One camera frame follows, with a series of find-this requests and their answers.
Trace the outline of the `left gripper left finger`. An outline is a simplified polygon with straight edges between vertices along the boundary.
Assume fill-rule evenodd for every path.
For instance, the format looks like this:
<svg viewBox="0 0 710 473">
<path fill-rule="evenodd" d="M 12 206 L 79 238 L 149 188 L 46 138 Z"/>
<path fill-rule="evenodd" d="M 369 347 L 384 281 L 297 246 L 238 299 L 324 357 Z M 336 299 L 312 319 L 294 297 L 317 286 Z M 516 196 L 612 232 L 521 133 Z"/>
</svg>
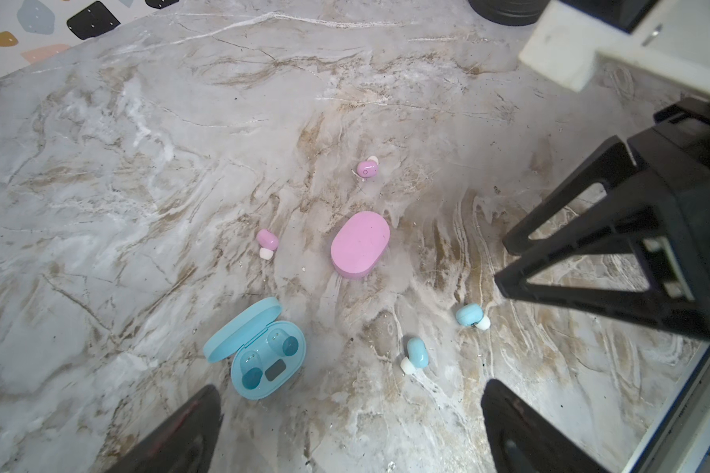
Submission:
<svg viewBox="0 0 710 473">
<path fill-rule="evenodd" d="M 222 422 L 220 393 L 208 384 L 108 473 L 208 472 Z"/>
</svg>

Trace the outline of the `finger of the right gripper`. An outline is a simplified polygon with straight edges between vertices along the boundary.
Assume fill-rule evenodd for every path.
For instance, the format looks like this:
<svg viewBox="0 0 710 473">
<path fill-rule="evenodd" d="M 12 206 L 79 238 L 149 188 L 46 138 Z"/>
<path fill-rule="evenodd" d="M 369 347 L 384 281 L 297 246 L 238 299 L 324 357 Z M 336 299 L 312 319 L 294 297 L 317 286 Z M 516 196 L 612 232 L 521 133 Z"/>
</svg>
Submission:
<svg viewBox="0 0 710 473">
<path fill-rule="evenodd" d="M 610 195 L 629 177 L 645 171 L 655 170 L 643 159 L 640 159 L 638 164 L 634 163 L 629 147 L 624 142 L 617 137 L 605 140 L 563 183 L 504 236 L 503 244 L 506 250 L 513 255 L 522 255 L 542 242 L 542 238 L 532 238 L 532 234 L 589 187 L 598 184 Z"/>
<path fill-rule="evenodd" d="M 576 255 L 628 250 L 648 282 L 644 291 L 535 284 L 530 279 Z M 710 290 L 689 232 L 635 225 L 595 229 L 572 224 L 525 251 L 495 275 L 508 299 L 576 309 L 710 341 Z"/>
</svg>

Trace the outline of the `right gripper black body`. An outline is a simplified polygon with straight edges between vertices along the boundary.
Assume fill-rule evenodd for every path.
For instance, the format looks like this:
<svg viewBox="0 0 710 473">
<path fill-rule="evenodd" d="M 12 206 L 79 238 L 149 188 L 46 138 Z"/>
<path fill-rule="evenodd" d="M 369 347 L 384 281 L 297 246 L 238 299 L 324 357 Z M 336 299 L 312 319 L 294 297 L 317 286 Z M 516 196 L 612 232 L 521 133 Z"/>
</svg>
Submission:
<svg viewBox="0 0 710 473">
<path fill-rule="evenodd" d="M 652 127 L 628 140 L 639 169 L 658 177 L 656 201 L 664 242 L 687 306 L 665 325 L 710 340 L 710 102 L 685 98 L 654 115 Z"/>
</svg>

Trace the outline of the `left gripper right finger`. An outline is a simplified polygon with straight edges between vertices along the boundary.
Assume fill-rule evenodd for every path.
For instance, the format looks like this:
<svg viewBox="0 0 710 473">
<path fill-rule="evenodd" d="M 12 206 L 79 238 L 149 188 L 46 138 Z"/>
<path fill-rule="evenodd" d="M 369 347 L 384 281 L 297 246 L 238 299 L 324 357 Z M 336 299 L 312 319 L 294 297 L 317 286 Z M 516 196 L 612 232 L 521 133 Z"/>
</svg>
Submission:
<svg viewBox="0 0 710 473">
<path fill-rule="evenodd" d="M 500 380 L 487 382 L 481 408 L 498 472 L 605 471 Z"/>
</svg>

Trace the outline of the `blue earbud charging case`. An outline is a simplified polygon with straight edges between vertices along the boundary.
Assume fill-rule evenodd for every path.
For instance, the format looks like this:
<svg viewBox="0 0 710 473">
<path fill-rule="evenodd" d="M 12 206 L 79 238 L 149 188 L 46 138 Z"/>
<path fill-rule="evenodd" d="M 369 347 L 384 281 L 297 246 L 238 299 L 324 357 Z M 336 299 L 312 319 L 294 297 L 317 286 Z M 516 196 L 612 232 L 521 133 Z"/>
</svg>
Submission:
<svg viewBox="0 0 710 473">
<path fill-rule="evenodd" d="M 301 369 L 307 340 L 293 322 L 281 320 L 282 305 L 274 297 L 251 305 L 213 334 L 203 345 L 210 364 L 231 359 L 231 382 L 240 396 L 264 399 Z"/>
</svg>

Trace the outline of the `blue earbud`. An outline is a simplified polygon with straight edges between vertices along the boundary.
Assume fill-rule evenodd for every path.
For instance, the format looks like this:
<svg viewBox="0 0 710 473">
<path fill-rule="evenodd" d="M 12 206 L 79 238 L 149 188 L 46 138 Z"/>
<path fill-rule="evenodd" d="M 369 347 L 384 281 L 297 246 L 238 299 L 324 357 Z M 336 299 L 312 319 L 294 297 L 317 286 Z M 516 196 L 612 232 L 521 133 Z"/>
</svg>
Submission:
<svg viewBox="0 0 710 473">
<path fill-rule="evenodd" d="M 413 376 L 429 365 L 429 353 L 425 343 L 418 337 L 410 338 L 406 343 L 406 353 L 400 361 L 400 369 L 406 376 Z"/>
<path fill-rule="evenodd" d="M 487 331 L 491 327 L 491 320 L 478 304 L 469 304 L 458 309 L 456 319 L 463 327 L 475 327 L 482 331 Z"/>
</svg>

